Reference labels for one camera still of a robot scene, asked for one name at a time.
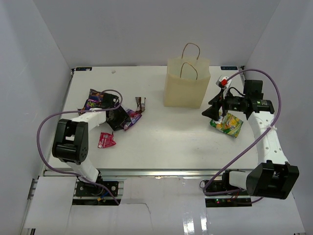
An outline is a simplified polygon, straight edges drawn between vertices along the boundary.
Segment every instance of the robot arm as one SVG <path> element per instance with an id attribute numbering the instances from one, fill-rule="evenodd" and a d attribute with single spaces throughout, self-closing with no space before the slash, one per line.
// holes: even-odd
<path id="1" fill-rule="evenodd" d="M 217 84 L 220 85 L 225 79 L 227 77 L 220 78 Z M 221 86 L 221 92 L 209 102 L 212 106 L 202 115 L 218 120 L 221 107 L 222 116 L 225 116 L 228 110 L 243 112 L 252 128 L 254 138 L 257 139 L 274 119 L 273 105 L 270 100 L 263 100 L 262 86 L 262 81 L 246 80 L 245 96 L 239 97 L 228 92 L 230 87 L 228 82 L 226 86 Z M 280 146 L 276 128 L 272 127 L 256 147 L 259 165 L 247 172 L 226 170 L 222 177 L 226 190 L 238 187 L 246 189 L 250 196 L 286 199 L 299 176 L 299 170 L 298 167 L 288 163 Z"/>
<path id="2" fill-rule="evenodd" d="M 76 173 L 96 182 L 99 171 L 88 157 L 88 132 L 105 121 L 106 112 L 84 113 L 71 120 L 59 120 L 52 155 L 69 165 Z"/>

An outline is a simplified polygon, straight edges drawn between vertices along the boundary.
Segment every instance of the chip bag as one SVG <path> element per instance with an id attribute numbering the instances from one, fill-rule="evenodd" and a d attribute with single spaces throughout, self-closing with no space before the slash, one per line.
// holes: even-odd
<path id="1" fill-rule="evenodd" d="M 221 112 L 218 121 L 210 121 L 211 126 L 235 138 L 237 138 L 237 136 L 239 135 L 242 124 L 243 121 L 235 117 L 234 115 L 227 113 L 226 116 L 223 117 Z"/>

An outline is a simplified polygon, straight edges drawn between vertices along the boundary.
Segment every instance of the red snack packet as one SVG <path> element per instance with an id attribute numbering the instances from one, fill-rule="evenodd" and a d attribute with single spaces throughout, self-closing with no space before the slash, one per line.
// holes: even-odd
<path id="1" fill-rule="evenodd" d="M 108 148 L 113 145 L 116 145 L 116 142 L 113 139 L 114 139 L 113 132 L 112 134 L 101 132 L 98 148 Z"/>

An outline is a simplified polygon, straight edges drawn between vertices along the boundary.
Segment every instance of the gray wall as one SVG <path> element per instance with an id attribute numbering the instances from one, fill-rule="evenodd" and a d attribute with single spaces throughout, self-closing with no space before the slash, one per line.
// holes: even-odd
<path id="1" fill-rule="evenodd" d="M 60 110 L 70 69 L 32 0 L 0 0 L 0 32 L 0 233 L 16 235 L 42 166 L 37 128 Z M 55 121 L 42 132 L 45 152 Z"/>
<path id="2" fill-rule="evenodd" d="M 279 1 L 34 0 L 71 68 L 166 65 L 187 42 L 212 65 L 244 65 Z"/>
<path id="3" fill-rule="evenodd" d="M 247 64 L 267 71 L 281 92 L 282 113 L 276 126 L 288 160 L 300 169 L 293 194 L 309 235 L 313 235 L 312 12 L 312 0 L 282 0 Z M 260 78 L 255 73 L 247 75 Z M 268 81 L 263 90 L 277 107 L 276 93 Z"/>

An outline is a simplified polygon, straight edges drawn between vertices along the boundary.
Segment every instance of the white wall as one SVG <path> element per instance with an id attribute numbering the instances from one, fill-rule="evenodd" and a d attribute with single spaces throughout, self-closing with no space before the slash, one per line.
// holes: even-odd
<path id="1" fill-rule="evenodd" d="M 34 0 L 71 68 L 166 65 L 187 42 L 212 65 L 244 65 L 279 1 Z"/>
<path id="2" fill-rule="evenodd" d="M 300 170 L 293 194 L 309 235 L 313 234 L 312 12 L 312 0 L 282 0 L 247 64 L 248 68 L 267 71 L 281 92 L 278 136 L 288 160 Z M 248 77 L 260 78 L 254 73 L 248 73 Z M 277 96 L 269 82 L 263 91 L 277 106 Z"/>
<path id="3" fill-rule="evenodd" d="M 0 0 L 0 32 L 0 233 L 17 235 L 42 166 L 37 128 L 60 110 L 70 69 L 32 0 Z M 55 121 L 43 129 L 45 152 Z"/>

